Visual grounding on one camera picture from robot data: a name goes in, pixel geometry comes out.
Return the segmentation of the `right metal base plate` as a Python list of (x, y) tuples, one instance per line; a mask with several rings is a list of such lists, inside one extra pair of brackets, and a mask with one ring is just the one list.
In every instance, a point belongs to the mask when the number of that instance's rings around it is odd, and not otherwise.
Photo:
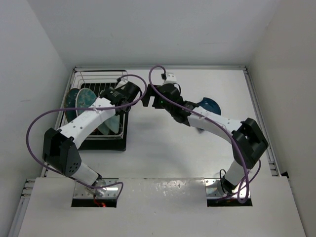
[(234, 190), (233, 194), (225, 194), (222, 191), (221, 185), (220, 185), (220, 179), (219, 178), (205, 178), (204, 179), (205, 184), (205, 190), (206, 190), (206, 197), (207, 199), (237, 199), (237, 195), (239, 194), (239, 198), (243, 199), (246, 196), (246, 187), (245, 182), (243, 182), (242, 186), (238, 185)]

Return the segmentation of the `round dark teal plate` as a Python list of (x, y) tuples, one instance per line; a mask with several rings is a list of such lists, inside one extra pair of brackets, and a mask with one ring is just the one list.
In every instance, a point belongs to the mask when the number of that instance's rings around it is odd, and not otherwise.
[[(77, 98), (78, 92), (79, 92), (78, 88), (73, 88), (68, 91), (65, 98), (65, 102), (64, 102), (64, 108), (76, 107), (76, 98)], [(65, 116), (66, 116), (67, 122), (73, 121), (77, 117), (76, 110), (65, 111)]]

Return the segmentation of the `metal base plate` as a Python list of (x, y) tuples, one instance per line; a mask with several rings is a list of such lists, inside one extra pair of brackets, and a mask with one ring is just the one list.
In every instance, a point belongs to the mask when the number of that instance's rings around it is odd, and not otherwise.
[(238, 185), (234, 190), (233, 194), (225, 194), (222, 191), (221, 185), (220, 185), (220, 179), (219, 178), (205, 178), (204, 179), (205, 184), (205, 190), (206, 190), (206, 197), (207, 199), (237, 199), (237, 195), (239, 194), (239, 198), (243, 199), (246, 196), (246, 187), (245, 182), (243, 182), (242, 186)]
[(73, 198), (74, 199), (115, 199), (120, 190), (120, 184), (118, 179), (99, 179), (94, 185), (95, 186), (106, 186), (101, 189), (90, 189), (86, 186), (76, 182)]

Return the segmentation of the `aluminium frame rail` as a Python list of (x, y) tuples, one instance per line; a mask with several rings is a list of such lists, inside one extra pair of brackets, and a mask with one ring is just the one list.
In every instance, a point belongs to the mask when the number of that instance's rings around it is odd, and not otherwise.
[(280, 170), (279, 170), (279, 166), (277, 163), (277, 159), (275, 157), (275, 153), (274, 153), (274, 149), (273, 146), (271, 145), (271, 140), (269, 138), (268, 135), (268, 131), (266, 129), (266, 125), (264, 122), (264, 118), (263, 118), (263, 114), (262, 114), (262, 110), (260, 108), (260, 104), (259, 104), (259, 99), (258, 99), (258, 95), (254, 86), (254, 83), (252, 81), (251, 75), (249, 73), (248, 68), (244, 67), (244, 76), (245, 76), (245, 80), (248, 86), (248, 90), (250, 93), (250, 97), (251, 97), (251, 101), (254, 107), (254, 111), (255, 111), (255, 115), (258, 121), (258, 124), (260, 126), (260, 128), (262, 129), (262, 132), (268, 142), (269, 147), (267, 148), (267, 156), (268, 156), (268, 163), (269, 163), (269, 167), (270, 167), (270, 171), (272, 173), (272, 176), (281, 176), (280, 174)]

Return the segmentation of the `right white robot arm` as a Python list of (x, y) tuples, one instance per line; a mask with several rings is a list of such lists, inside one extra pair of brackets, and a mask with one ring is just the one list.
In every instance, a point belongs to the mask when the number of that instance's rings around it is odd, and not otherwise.
[(152, 107), (166, 110), (172, 118), (186, 126), (210, 132), (228, 141), (233, 149), (234, 161), (226, 174), (220, 179), (220, 191), (231, 194), (268, 148), (268, 142), (257, 122), (252, 118), (244, 121), (228, 119), (186, 101), (173, 84), (148, 85), (142, 99), (143, 106), (148, 106), (154, 98)]

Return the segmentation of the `light teal divided rectangular plate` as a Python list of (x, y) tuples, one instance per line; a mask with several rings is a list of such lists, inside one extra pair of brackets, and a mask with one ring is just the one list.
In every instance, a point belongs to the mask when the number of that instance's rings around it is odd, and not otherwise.
[(120, 116), (115, 115), (104, 122), (105, 126), (113, 133), (118, 133), (120, 128)]

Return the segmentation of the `black drip tray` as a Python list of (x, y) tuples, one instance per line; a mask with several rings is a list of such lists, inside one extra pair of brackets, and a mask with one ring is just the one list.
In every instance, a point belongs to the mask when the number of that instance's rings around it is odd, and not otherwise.
[[(83, 82), (79, 89), (88, 88), (92, 90), (96, 96), (106, 88), (115, 88), (117, 82)], [(127, 140), (128, 113), (119, 117), (118, 132), (108, 130), (107, 133), (101, 132), (99, 129), (94, 130), (82, 143), (80, 150), (109, 150), (109, 151), (125, 151)]]

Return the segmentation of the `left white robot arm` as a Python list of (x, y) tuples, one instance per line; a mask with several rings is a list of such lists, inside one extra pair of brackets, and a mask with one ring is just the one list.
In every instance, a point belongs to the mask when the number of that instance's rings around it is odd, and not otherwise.
[(103, 122), (128, 110), (138, 94), (141, 94), (141, 89), (131, 82), (115, 89), (105, 89), (74, 120), (58, 130), (50, 128), (46, 131), (43, 160), (62, 175), (94, 189), (101, 175), (81, 160), (78, 148)]

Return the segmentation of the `dark blue leaf-shaped dish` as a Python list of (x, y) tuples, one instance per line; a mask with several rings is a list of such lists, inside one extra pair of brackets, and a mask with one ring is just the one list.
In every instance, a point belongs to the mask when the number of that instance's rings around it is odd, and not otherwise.
[(218, 103), (211, 98), (203, 97), (203, 99), (199, 101), (197, 104), (209, 112), (215, 113), (217, 115), (222, 114), (221, 108), (218, 105)]

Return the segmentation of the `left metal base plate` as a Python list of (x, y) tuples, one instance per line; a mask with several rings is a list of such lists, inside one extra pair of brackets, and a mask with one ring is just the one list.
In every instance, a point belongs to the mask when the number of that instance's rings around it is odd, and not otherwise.
[(94, 185), (95, 186), (106, 186), (101, 189), (90, 189), (86, 186), (76, 182), (73, 198), (74, 199), (115, 199), (120, 190), (120, 184), (118, 179), (99, 179)]

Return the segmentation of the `red and teal round plate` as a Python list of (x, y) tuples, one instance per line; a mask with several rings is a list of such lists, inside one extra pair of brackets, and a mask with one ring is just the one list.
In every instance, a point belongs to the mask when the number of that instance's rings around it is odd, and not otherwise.
[(75, 100), (76, 108), (89, 108), (96, 100), (97, 95), (89, 88), (80, 89)]

